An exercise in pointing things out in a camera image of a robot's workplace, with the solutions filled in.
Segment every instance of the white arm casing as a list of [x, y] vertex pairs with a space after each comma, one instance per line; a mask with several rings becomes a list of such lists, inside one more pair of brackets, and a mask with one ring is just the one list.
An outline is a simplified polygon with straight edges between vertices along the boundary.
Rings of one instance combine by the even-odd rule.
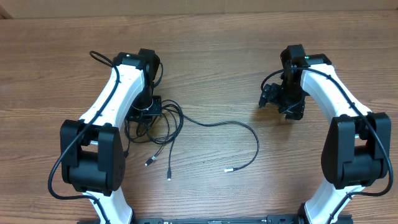
[[[126, 203], [124, 199], [122, 187], [117, 191], [112, 192], [111, 196], [104, 196], [98, 192], [85, 192], [83, 195], [92, 195], [99, 199], [102, 207], [104, 208], [105, 214], [111, 223], [130, 224], [132, 218], [132, 209]], [[104, 217], [101, 215], [101, 211], [97, 205], [94, 204], [93, 200], [90, 200], [93, 204], [98, 216], [101, 219], [101, 224], [105, 224]]]
[[[325, 224], [330, 214], [334, 211], [343, 197], [349, 192], [360, 192], [365, 187], [361, 185], [345, 187], [341, 190], [336, 190], [335, 186], [329, 183], [326, 178], [323, 179], [315, 195], [310, 200], [305, 202], [304, 210], [310, 224]], [[347, 200], [343, 206], [337, 211], [332, 219], [332, 223], [337, 222], [338, 215], [347, 205]]]
[[[344, 84], [337, 77], [335, 68], [332, 65], [319, 64], [312, 65], [310, 68], [323, 72], [336, 80], [344, 89], [348, 97], [363, 115], [371, 112], [369, 108], [360, 103], [344, 86]], [[316, 73], [304, 70], [301, 76], [301, 87], [306, 91], [318, 104], [323, 114], [326, 116], [329, 124], [333, 117], [347, 114], [348, 116], [358, 116], [355, 111], [349, 106], [339, 89], [329, 79]], [[305, 214], [310, 224], [325, 224], [330, 214], [340, 203], [343, 197], [348, 192], [362, 191], [364, 187], [361, 185], [345, 187], [341, 190], [336, 190], [335, 186], [329, 183], [325, 178], [323, 179], [315, 195], [305, 203]], [[339, 209], [332, 219], [332, 223], [337, 222], [338, 215], [345, 207], [349, 200]]]
[[[369, 108], [360, 103], [352, 94], [349, 92], [347, 87], [340, 81], [335, 72], [335, 68], [332, 65], [320, 64], [312, 65], [310, 68], [323, 72], [336, 80], [344, 91], [347, 93], [348, 97], [351, 99], [355, 106], [363, 115], [367, 115], [371, 112]], [[301, 76], [301, 87], [315, 100], [319, 108], [322, 110], [323, 114], [326, 116], [329, 124], [333, 117], [339, 117], [342, 114], [347, 114], [348, 116], [357, 116], [355, 111], [350, 108], [347, 101], [344, 99], [343, 95], [337, 89], [335, 84], [333, 84], [329, 79], [316, 73], [304, 70]]]
[[[102, 126], [105, 123], [109, 123], [120, 129], [132, 102], [144, 88], [144, 72], [142, 70], [138, 70], [134, 66], [123, 64], [117, 66], [117, 68], [120, 74], [119, 85], [102, 112], [102, 116], [96, 119], [94, 125]], [[103, 91], [93, 106], [83, 114], [80, 119], [84, 119], [85, 123], [90, 122], [111, 93], [115, 81], [116, 71], [112, 68], [111, 78]]]
[[[123, 120], [126, 117], [132, 102], [144, 87], [144, 73], [142, 70], [138, 70], [134, 66], [123, 64], [117, 66], [117, 68], [119, 70], [119, 85], [111, 100], [103, 110], [101, 116], [93, 123], [94, 125], [103, 126], [105, 123], [109, 123], [112, 124], [112, 126], [121, 129]], [[85, 123], [90, 122], [111, 93], [115, 81], [116, 71], [112, 68], [111, 78], [103, 91], [95, 101], [94, 105], [85, 114], [83, 114], [80, 119], [84, 119]], [[133, 211], [126, 203], [121, 187], [117, 191], [112, 192], [109, 197], [104, 196], [102, 193], [90, 191], [83, 193], [83, 195], [93, 195], [98, 198], [111, 223], [130, 224]], [[101, 224], [105, 224], [105, 220], [98, 206], [93, 203], [94, 201], [90, 201], [101, 219]]]

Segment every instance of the brown background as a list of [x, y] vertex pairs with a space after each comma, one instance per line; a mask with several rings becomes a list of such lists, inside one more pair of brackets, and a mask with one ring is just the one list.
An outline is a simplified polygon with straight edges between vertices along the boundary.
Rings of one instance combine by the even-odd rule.
[[[110, 69], [94, 61], [90, 50], [109, 57], [155, 50], [165, 65], [157, 94], [204, 123], [247, 123], [261, 142], [253, 164], [225, 174], [224, 168], [252, 158], [251, 133], [187, 121], [175, 143], [171, 182], [167, 151], [145, 168], [157, 146], [132, 145], [123, 191], [141, 218], [295, 213], [314, 194], [323, 178], [320, 154], [328, 131], [318, 106], [306, 98], [301, 121], [284, 121], [275, 106], [257, 109], [260, 83], [281, 68], [279, 54], [287, 45], [326, 54], [360, 102], [398, 122], [397, 11], [1, 20], [0, 34], [0, 223], [96, 218], [89, 201], [59, 201], [47, 192], [61, 124], [78, 119], [109, 78]], [[397, 144], [393, 128], [396, 173]], [[378, 180], [368, 190], [386, 183]], [[60, 172], [53, 185], [62, 195], [76, 194]], [[394, 186], [385, 197], [356, 197], [343, 213], [358, 223], [396, 223], [397, 193]]]
[[6, 18], [391, 10], [398, 0], [0, 0]]

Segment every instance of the cardboard box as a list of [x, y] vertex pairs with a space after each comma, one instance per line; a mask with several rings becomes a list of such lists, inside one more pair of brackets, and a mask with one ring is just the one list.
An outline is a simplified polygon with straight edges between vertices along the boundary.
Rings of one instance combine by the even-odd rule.
[[5, 17], [51, 18], [397, 9], [398, 0], [0, 0]]

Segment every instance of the black bracket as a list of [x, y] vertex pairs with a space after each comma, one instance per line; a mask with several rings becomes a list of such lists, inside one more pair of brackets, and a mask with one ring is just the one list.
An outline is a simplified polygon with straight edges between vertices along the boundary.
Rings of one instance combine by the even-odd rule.
[[[385, 113], [369, 113], [366, 119], [379, 136], [386, 150], [390, 151], [391, 120]], [[355, 135], [367, 140], [365, 145], [355, 146]], [[350, 185], [370, 186], [387, 175], [387, 162], [368, 127], [360, 117], [341, 115], [333, 118], [323, 147], [321, 165], [323, 175], [336, 189]]]
[[300, 86], [302, 71], [288, 68], [309, 67], [321, 63], [331, 65], [331, 62], [324, 54], [307, 56], [303, 45], [287, 46], [280, 54], [280, 60], [285, 68], [285, 72], [280, 76], [282, 84], [266, 84], [260, 96], [259, 107], [271, 103], [278, 106], [280, 114], [286, 114], [286, 119], [300, 120], [304, 115], [305, 96], [308, 96], [308, 93]]
[[[60, 130], [61, 153], [86, 126], [80, 121], [65, 120]], [[98, 142], [98, 152], [84, 151], [91, 141]], [[110, 196], [124, 177], [125, 158], [119, 129], [110, 124], [91, 125], [62, 160], [62, 179], [72, 184], [77, 192], [87, 190]]]
[[160, 58], [153, 50], [140, 49], [138, 54], [121, 52], [113, 59], [115, 65], [131, 65], [144, 72], [144, 89], [132, 102], [126, 119], [137, 123], [150, 123], [154, 116], [162, 115], [162, 99], [154, 96], [154, 80]]
[[[353, 224], [351, 215], [341, 215], [335, 224]], [[78, 224], [100, 224], [100, 220], [78, 222]], [[268, 215], [262, 218], [189, 218], [163, 220], [162, 218], [139, 218], [131, 224], [308, 224], [301, 215]]]

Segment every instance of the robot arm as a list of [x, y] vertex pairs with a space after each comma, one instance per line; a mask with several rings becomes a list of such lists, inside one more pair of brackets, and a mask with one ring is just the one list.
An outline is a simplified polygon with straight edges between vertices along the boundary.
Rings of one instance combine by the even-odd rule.
[[[94, 125], [103, 126], [106, 123], [121, 129], [124, 118], [139, 93], [144, 89], [144, 71], [135, 66], [120, 64], [117, 66], [120, 82], [111, 101], [106, 105], [102, 116], [96, 119]], [[93, 106], [80, 117], [88, 123], [109, 96], [116, 81], [116, 71], [112, 68], [111, 77]]]
[[[159, 100], [153, 102], [152, 92], [160, 60], [153, 50], [141, 49], [138, 55], [120, 53], [113, 63], [119, 71], [119, 85], [112, 98], [95, 122], [85, 132], [78, 144], [72, 146], [62, 161], [62, 178], [72, 184], [76, 191], [99, 199], [111, 223], [129, 224], [134, 217], [133, 210], [124, 199], [121, 189], [126, 168], [125, 156], [119, 130], [126, 117], [139, 119], [147, 111], [158, 111]], [[66, 120], [60, 130], [61, 152], [73, 138], [95, 116], [110, 95], [116, 82], [113, 68], [111, 77], [94, 105], [79, 121]], [[82, 146], [98, 145], [98, 152], [84, 151]], [[101, 223], [106, 220], [98, 205], [90, 200]]]
[[[368, 107], [360, 103], [351, 94], [347, 87], [344, 86], [344, 84], [337, 77], [334, 66], [323, 63], [311, 65], [309, 68], [331, 75], [331, 77], [336, 80], [341, 87], [343, 87], [351, 101], [355, 103], [355, 106], [364, 116], [366, 116], [368, 112], [372, 112]], [[322, 110], [322, 113], [326, 116], [329, 124], [332, 118], [339, 117], [343, 114], [347, 114], [350, 117], [357, 116], [355, 111], [344, 99], [339, 89], [337, 89], [336, 85], [333, 84], [329, 79], [326, 79], [325, 77], [319, 76], [318, 74], [308, 70], [304, 70], [302, 72], [300, 86], [302, 87], [303, 91], [308, 93], [315, 100], [319, 108]]]
[[[340, 85], [360, 113], [372, 124], [387, 155], [391, 121], [385, 113], [372, 113], [362, 105], [337, 77], [335, 68], [325, 55], [307, 56], [302, 45], [293, 45], [288, 46], [280, 58], [284, 67], [281, 76], [283, 82], [281, 85], [266, 85], [259, 106], [275, 104], [280, 113], [286, 114], [286, 119], [300, 120], [305, 108], [305, 96], [310, 95], [326, 116], [330, 129], [321, 158], [325, 178], [315, 195], [305, 203], [303, 211], [308, 223], [324, 224], [347, 193], [360, 192], [387, 174], [387, 164], [381, 149], [369, 134], [363, 120], [359, 119], [330, 78]], [[316, 71], [327, 74], [330, 78], [319, 75]], [[356, 138], [367, 142], [363, 146], [355, 146]], [[348, 201], [332, 217], [331, 223], [338, 221], [338, 215]]]

